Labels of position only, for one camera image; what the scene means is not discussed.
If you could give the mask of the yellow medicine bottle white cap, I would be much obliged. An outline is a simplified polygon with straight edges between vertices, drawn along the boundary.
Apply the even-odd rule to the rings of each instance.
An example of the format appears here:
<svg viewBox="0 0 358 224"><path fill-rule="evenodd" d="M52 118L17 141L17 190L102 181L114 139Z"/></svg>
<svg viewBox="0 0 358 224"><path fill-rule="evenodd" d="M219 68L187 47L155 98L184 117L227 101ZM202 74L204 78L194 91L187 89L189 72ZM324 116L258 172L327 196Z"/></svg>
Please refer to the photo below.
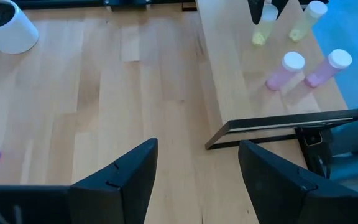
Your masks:
<svg viewBox="0 0 358 224"><path fill-rule="evenodd" d="M311 1L306 9L303 11L302 16L297 20L289 33L289 38L294 42L299 42L304 38L315 25L328 11L325 3L319 0Z"/></svg>
<svg viewBox="0 0 358 224"><path fill-rule="evenodd" d="M270 3L265 3L259 23L254 29L252 43L256 46L264 45L272 32L273 25L277 20L278 9Z"/></svg>

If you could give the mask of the wooden shelf with black legs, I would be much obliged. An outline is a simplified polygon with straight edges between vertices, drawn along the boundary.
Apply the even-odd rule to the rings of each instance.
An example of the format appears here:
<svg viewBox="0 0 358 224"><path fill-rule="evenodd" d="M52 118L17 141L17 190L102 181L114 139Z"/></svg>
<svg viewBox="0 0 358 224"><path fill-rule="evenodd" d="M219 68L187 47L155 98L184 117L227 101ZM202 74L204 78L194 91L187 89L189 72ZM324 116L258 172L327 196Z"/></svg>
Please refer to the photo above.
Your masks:
<svg viewBox="0 0 358 224"><path fill-rule="evenodd" d="M295 114L346 110L347 106L334 80L312 89L298 73L282 91L267 89L265 81L288 51L296 51L306 59L311 70L323 59L313 35L293 43L287 32L296 16L303 12L298 0L288 0L262 47L252 44L254 23L247 0L196 0L211 65L205 95L212 137L207 150L232 147L234 142L255 137L256 132L240 125L244 120L261 121L264 117L291 118Z"/></svg>

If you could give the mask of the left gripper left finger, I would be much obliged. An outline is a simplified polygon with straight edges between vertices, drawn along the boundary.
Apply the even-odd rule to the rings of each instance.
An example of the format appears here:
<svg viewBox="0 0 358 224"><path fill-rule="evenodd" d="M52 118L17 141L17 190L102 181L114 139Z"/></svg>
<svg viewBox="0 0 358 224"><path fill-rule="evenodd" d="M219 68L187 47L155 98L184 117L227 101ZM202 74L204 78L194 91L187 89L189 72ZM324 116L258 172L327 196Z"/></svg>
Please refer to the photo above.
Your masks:
<svg viewBox="0 0 358 224"><path fill-rule="evenodd" d="M0 185L0 224L144 224L158 140L72 185Z"/></svg>

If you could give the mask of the green plant in white pot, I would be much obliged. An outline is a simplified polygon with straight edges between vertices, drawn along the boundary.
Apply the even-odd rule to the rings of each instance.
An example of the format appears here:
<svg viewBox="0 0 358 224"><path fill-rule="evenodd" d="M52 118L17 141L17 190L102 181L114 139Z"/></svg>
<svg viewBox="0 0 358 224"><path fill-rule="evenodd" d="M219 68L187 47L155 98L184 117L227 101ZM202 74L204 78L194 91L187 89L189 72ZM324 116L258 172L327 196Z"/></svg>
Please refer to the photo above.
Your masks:
<svg viewBox="0 0 358 224"><path fill-rule="evenodd" d="M0 0L0 51L21 54L39 40L39 32L12 0Z"/></svg>

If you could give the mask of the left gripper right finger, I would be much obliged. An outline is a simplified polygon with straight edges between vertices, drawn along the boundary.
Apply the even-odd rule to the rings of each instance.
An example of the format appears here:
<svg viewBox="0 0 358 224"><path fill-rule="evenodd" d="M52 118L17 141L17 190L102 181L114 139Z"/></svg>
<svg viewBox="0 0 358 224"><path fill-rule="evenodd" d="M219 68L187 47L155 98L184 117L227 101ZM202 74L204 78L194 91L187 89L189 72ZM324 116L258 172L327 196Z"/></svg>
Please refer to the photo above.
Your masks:
<svg viewBox="0 0 358 224"><path fill-rule="evenodd" d="M260 224L358 224L358 185L308 171L250 141L238 150Z"/></svg>

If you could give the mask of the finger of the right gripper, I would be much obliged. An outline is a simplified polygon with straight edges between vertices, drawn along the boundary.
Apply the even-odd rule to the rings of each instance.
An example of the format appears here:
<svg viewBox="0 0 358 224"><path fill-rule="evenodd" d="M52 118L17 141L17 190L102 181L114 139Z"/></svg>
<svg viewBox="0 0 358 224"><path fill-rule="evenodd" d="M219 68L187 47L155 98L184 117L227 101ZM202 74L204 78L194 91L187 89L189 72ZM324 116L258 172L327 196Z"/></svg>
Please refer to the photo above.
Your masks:
<svg viewBox="0 0 358 224"><path fill-rule="evenodd" d="M247 0L252 22L257 25L262 17L265 0Z"/></svg>
<svg viewBox="0 0 358 224"><path fill-rule="evenodd" d="M279 10L283 11L289 0L272 0L272 4Z"/></svg>

